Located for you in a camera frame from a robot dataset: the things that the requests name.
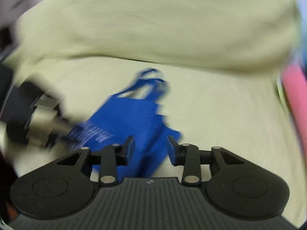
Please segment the blue printed shopping bag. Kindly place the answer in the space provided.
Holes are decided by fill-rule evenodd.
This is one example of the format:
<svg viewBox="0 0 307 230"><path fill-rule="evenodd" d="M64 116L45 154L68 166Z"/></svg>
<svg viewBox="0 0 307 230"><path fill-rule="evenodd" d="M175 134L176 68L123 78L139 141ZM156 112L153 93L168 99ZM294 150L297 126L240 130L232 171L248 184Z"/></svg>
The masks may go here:
<svg viewBox="0 0 307 230"><path fill-rule="evenodd" d="M100 151L133 136L132 160L128 166L117 168L118 178L152 176L168 154L167 137L181 138L181 133L167 127L164 116L158 114L157 101L168 90L161 76L158 69L140 72L129 88L110 96L87 121L70 131L68 149Z"/></svg>

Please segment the light green sofa seat cover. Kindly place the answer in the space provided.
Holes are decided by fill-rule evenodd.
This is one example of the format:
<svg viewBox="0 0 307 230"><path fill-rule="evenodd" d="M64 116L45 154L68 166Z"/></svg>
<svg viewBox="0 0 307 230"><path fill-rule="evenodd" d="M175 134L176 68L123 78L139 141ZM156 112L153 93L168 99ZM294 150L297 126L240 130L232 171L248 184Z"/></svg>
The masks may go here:
<svg viewBox="0 0 307 230"><path fill-rule="evenodd" d="M34 79L61 96L68 117L85 120L151 67L169 85L159 111L181 132L181 141L205 150L221 146L282 177L290 188L283 215L301 226L306 220L306 168L295 127L279 100L278 72L227 73L95 57L23 63L14 82Z"/></svg>

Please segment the pink folded towel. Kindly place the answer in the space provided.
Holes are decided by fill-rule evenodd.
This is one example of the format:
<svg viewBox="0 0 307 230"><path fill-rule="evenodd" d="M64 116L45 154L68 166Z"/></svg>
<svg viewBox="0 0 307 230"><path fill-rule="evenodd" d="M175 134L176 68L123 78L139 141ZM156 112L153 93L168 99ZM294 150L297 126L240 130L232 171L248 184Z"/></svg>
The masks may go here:
<svg viewBox="0 0 307 230"><path fill-rule="evenodd" d="M306 157L306 77L302 67L289 65L281 75L281 82Z"/></svg>

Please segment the patchwork pastel blanket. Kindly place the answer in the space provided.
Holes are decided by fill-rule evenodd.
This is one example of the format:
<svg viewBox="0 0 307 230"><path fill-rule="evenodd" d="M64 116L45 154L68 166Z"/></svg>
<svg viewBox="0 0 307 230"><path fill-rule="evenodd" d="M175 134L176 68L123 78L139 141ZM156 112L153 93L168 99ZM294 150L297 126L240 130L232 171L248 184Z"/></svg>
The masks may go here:
<svg viewBox="0 0 307 230"><path fill-rule="evenodd" d="M295 0L295 2L299 13L299 43L298 47L294 52L294 58L292 59L292 63L288 64L286 68L289 65L298 64L302 67L304 75L306 77L306 0ZM285 110L289 115L292 115L285 91L284 95Z"/></svg>

